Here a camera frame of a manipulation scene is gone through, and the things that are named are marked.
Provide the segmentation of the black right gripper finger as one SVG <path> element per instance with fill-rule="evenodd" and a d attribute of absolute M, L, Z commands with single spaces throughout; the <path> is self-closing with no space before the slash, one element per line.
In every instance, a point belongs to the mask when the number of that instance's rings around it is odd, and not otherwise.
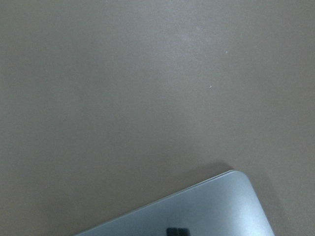
<path fill-rule="evenodd" d="M 167 234 L 167 236 L 178 236 L 179 230 L 178 230 L 178 228 L 167 228 L 166 234 Z"/>

